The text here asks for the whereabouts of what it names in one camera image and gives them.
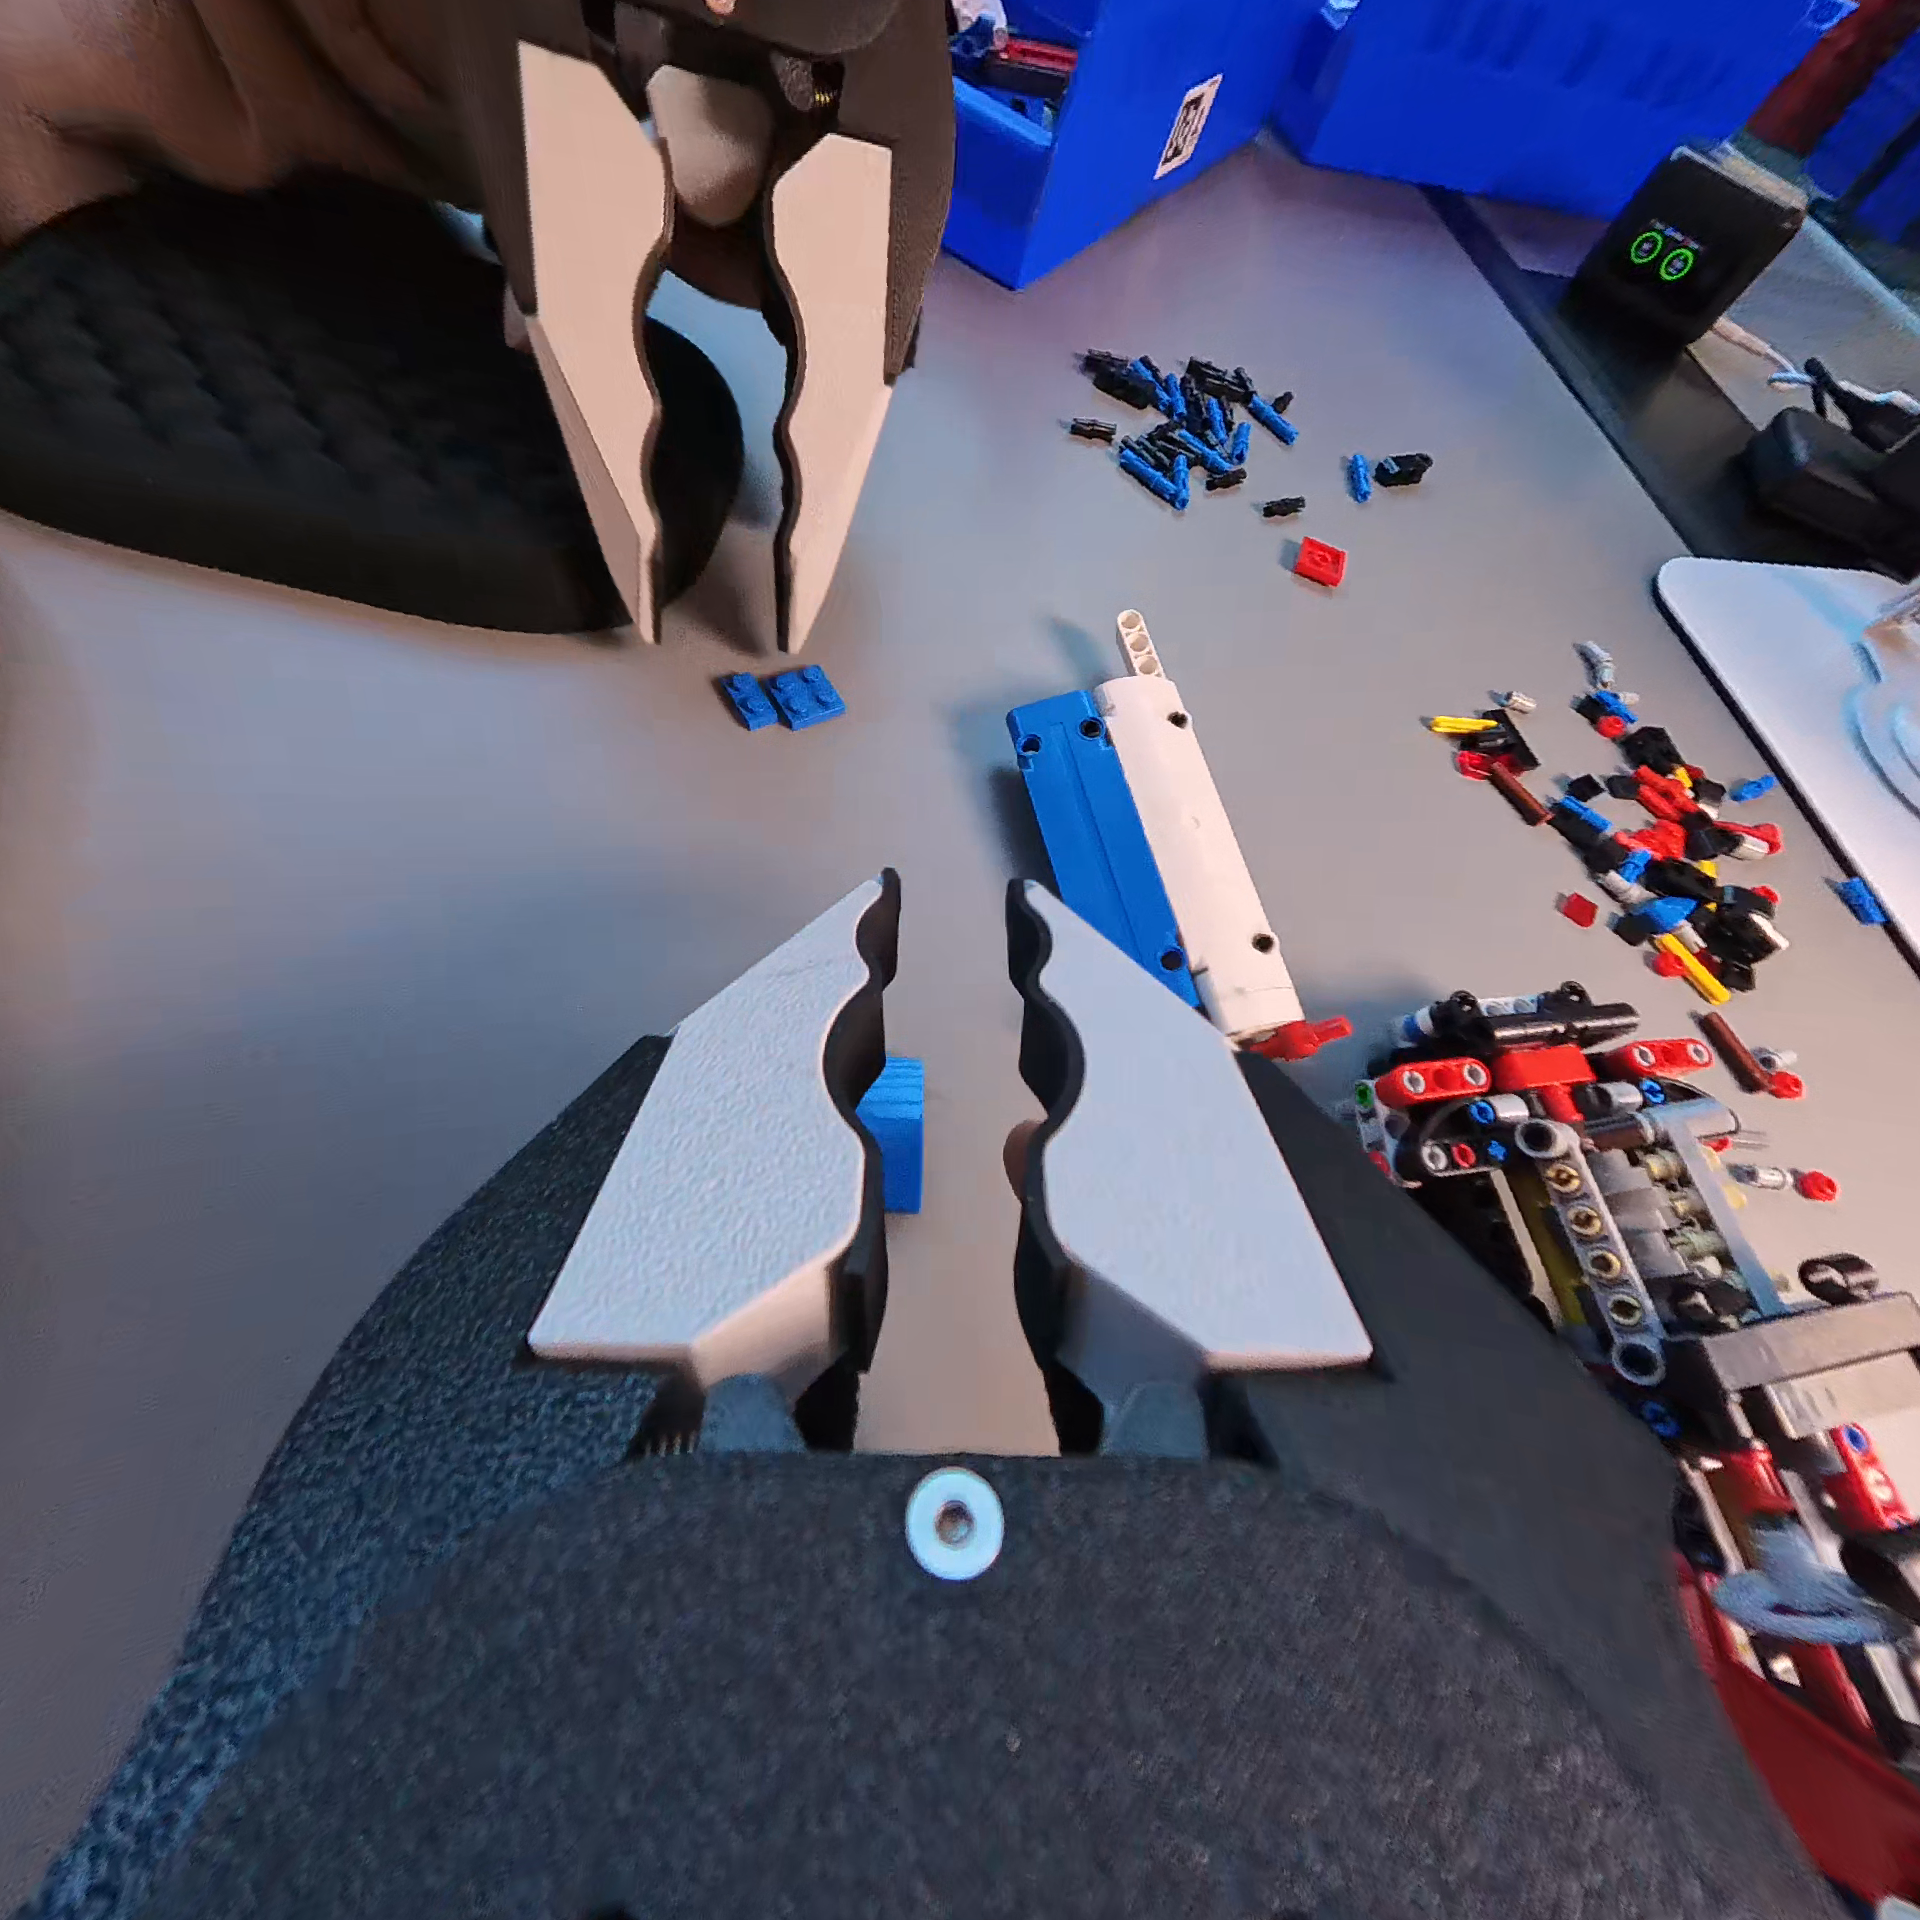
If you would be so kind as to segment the stack of red storage bins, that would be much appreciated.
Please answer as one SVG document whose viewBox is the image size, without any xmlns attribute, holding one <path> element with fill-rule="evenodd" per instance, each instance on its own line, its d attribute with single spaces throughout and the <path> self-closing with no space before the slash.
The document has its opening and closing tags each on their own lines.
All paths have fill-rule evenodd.
<svg viewBox="0 0 1920 1920">
<path fill-rule="evenodd" d="M 1746 134 L 1805 159 L 1918 27 L 1915 2 L 1859 2 L 1764 98 Z"/>
</svg>

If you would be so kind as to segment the stack of blue storage bins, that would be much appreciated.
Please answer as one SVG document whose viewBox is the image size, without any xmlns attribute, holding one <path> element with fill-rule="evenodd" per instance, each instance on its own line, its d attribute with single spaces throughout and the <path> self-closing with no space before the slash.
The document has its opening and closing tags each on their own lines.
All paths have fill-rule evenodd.
<svg viewBox="0 0 1920 1920">
<path fill-rule="evenodd" d="M 1847 238 L 1914 247 L 1918 218 L 1918 37 L 1884 62 L 1813 149 L 1814 215 Z"/>
</svg>

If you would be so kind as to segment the pile of mixed lego pieces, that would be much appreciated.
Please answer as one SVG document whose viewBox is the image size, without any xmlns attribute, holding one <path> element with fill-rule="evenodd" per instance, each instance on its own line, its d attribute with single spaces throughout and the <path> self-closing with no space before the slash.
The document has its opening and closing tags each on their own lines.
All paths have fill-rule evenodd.
<svg viewBox="0 0 1920 1920">
<path fill-rule="evenodd" d="M 1666 728 L 1642 715 L 1607 650 L 1582 641 L 1574 657 L 1582 690 L 1570 711 L 1611 755 L 1601 776 L 1564 776 L 1551 790 L 1532 783 L 1543 771 L 1523 730 L 1533 703 L 1515 689 L 1474 711 L 1427 713 L 1421 728 L 1446 743 L 1460 777 L 1570 850 L 1585 879 L 1574 891 L 1601 909 L 1596 923 L 1643 954 L 1649 973 L 1684 982 L 1718 1014 L 1790 950 L 1777 889 L 1746 873 L 1782 850 L 1782 833 L 1739 814 L 1771 779 L 1710 777 Z"/>
</svg>

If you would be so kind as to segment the pile of black blue pins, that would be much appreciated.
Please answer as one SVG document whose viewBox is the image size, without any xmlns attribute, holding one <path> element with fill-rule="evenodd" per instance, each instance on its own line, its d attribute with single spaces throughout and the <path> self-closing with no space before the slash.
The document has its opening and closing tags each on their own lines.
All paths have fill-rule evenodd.
<svg viewBox="0 0 1920 1920">
<path fill-rule="evenodd" d="M 1197 489 L 1242 489 L 1255 432 L 1285 448 L 1300 438 L 1290 416 L 1293 391 L 1266 391 L 1242 367 L 1191 355 L 1165 369 L 1142 352 L 1100 349 L 1074 363 L 1094 395 L 1130 419 L 1071 416 L 1065 434 L 1108 451 L 1119 474 L 1172 513 L 1186 513 Z"/>
</svg>

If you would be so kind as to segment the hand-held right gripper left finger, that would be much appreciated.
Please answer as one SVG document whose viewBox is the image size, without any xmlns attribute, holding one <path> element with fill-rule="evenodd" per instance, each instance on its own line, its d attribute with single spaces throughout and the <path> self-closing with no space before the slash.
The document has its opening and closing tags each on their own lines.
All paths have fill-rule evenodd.
<svg viewBox="0 0 1920 1920">
<path fill-rule="evenodd" d="M 709 998 L 662 1057 L 525 1333 L 653 1377 L 653 1425 L 845 1447 L 887 1304 L 884 1062 L 901 879 L 882 870 Z"/>
</svg>

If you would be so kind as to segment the blue and white lego assembly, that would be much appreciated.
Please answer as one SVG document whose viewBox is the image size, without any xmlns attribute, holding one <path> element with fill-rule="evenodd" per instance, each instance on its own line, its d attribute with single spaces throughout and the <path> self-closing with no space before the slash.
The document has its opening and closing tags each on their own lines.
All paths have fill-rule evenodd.
<svg viewBox="0 0 1920 1920">
<path fill-rule="evenodd" d="M 1146 617 L 1115 639 L 1119 678 L 1005 713 L 1053 891 L 1233 1045 L 1307 1062 L 1353 1024 L 1306 1016 Z"/>
</svg>

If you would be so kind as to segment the white book stand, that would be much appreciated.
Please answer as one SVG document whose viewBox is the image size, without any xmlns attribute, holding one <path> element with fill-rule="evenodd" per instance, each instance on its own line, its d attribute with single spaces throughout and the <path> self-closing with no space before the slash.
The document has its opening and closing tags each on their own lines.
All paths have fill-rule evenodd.
<svg viewBox="0 0 1920 1920">
<path fill-rule="evenodd" d="M 1915 583 L 1850 568 L 1679 559 L 1652 591 L 1847 873 L 1915 954 Z"/>
</svg>

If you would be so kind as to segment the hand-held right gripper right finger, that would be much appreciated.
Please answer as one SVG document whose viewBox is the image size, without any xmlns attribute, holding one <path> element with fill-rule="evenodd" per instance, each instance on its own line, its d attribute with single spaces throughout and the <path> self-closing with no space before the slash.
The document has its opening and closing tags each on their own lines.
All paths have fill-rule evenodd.
<svg viewBox="0 0 1920 1920">
<path fill-rule="evenodd" d="M 1015 1309 L 1065 1456 L 1169 1407 L 1205 1456 L 1215 1387 L 1350 1374 L 1375 1347 L 1239 1054 L 1037 881 L 1003 898 L 1019 1075 Z"/>
</svg>

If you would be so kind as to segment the black power adapter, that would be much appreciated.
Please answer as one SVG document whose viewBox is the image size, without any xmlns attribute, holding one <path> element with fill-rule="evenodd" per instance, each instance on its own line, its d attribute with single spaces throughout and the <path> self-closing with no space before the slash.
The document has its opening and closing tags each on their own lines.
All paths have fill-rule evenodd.
<svg viewBox="0 0 1920 1920">
<path fill-rule="evenodd" d="M 1918 431 L 1875 451 L 1836 421 L 1786 409 L 1739 457 L 1756 503 L 1826 538 L 1855 562 L 1918 571 Z"/>
</svg>

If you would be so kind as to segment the black textured cushion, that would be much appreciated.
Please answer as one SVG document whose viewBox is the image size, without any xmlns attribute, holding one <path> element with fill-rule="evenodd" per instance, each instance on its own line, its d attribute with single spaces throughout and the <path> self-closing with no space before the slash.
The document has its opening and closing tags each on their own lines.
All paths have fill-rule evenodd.
<svg viewBox="0 0 1920 1920">
<path fill-rule="evenodd" d="M 343 176 L 179 178 L 5 251 L 5 513 L 445 625 L 626 621 L 500 267 Z"/>
</svg>

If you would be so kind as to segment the blue bin with lego parts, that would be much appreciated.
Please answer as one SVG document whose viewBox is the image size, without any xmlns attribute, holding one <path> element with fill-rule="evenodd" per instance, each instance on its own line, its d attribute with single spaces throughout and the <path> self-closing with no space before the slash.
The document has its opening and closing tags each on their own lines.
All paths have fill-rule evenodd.
<svg viewBox="0 0 1920 1920">
<path fill-rule="evenodd" d="M 1340 6 L 1012 2 L 1076 39 L 1052 128 L 950 81 L 945 250 L 1019 291 L 1249 146 Z"/>
</svg>

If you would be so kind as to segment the person's left hand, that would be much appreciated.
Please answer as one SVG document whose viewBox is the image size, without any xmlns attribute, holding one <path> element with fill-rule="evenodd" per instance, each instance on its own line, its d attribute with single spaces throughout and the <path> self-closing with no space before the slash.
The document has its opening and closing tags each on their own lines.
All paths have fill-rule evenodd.
<svg viewBox="0 0 1920 1920">
<path fill-rule="evenodd" d="M 477 206 L 444 6 L 5 2 L 3 238 L 175 176 L 346 175 Z"/>
</svg>

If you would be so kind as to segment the blue bin with plastic bags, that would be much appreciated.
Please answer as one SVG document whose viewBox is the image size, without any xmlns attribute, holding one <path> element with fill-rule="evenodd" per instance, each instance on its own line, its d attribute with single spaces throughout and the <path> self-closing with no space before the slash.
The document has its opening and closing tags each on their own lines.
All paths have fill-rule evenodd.
<svg viewBox="0 0 1920 1920">
<path fill-rule="evenodd" d="M 1734 135 L 1844 2 L 1362 2 L 1290 27 L 1271 127 L 1307 163 L 1585 218 Z"/>
</svg>

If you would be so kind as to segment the blue lego brick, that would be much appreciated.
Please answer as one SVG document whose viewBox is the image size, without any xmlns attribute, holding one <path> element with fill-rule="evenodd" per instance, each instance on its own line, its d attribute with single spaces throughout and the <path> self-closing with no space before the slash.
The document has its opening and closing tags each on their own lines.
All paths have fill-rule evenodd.
<svg viewBox="0 0 1920 1920">
<path fill-rule="evenodd" d="M 879 1151 L 884 1211 L 916 1217 L 923 1207 L 925 1162 L 923 1062 L 890 1054 L 855 1117 Z"/>
</svg>

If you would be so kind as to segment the partly built lego car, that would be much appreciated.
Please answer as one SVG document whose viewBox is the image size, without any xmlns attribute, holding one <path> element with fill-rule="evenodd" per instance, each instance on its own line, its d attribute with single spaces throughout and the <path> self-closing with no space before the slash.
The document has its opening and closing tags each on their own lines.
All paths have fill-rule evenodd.
<svg viewBox="0 0 1920 1920">
<path fill-rule="evenodd" d="M 1651 1039 L 1577 982 L 1406 1016 L 1353 1086 L 1362 1151 L 1669 1453 L 1675 1581 L 1743 1753 L 1859 1917 L 1915 1917 L 1915 1298 L 1859 1256 L 1782 1279 L 1703 1075 L 1732 1033 Z"/>
</svg>

